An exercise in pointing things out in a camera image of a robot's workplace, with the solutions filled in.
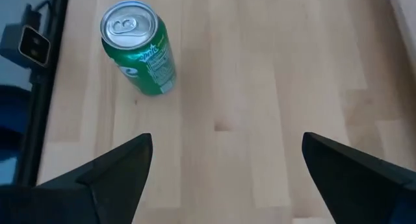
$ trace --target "black cable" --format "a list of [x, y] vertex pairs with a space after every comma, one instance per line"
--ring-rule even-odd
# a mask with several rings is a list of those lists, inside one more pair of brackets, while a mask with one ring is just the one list
[[52, 4], [50, 0], [43, 0], [41, 3], [39, 3], [37, 6], [33, 8], [33, 11], [38, 12], [40, 9], [45, 7], [47, 5], [48, 9], [52, 12]]

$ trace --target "wooden table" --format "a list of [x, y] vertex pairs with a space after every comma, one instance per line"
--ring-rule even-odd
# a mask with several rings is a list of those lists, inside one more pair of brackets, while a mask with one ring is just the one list
[[39, 182], [150, 132], [137, 223], [330, 223], [305, 131], [416, 169], [415, 85], [388, 0], [141, 0], [178, 82], [146, 97], [100, 43], [121, 0], [70, 0]]

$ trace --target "pull tab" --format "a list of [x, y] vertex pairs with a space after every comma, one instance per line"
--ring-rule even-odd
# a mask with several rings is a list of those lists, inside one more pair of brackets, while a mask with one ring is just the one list
[[110, 31], [113, 34], [121, 34], [130, 32], [137, 26], [137, 21], [133, 17], [127, 17], [124, 19], [118, 19], [111, 23]]

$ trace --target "green soda can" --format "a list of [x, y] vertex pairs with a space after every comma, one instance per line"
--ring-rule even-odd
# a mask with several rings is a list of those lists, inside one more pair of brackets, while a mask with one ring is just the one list
[[101, 20], [105, 52], [145, 95], [159, 95], [174, 87], [174, 58], [162, 19], [145, 3], [122, 1]]

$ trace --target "can lid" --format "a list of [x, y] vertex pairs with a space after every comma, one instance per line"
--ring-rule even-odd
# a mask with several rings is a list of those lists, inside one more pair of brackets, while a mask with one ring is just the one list
[[157, 30], [157, 15], [140, 1], [122, 1], [101, 20], [101, 36], [117, 49], [136, 49], [148, 43]]

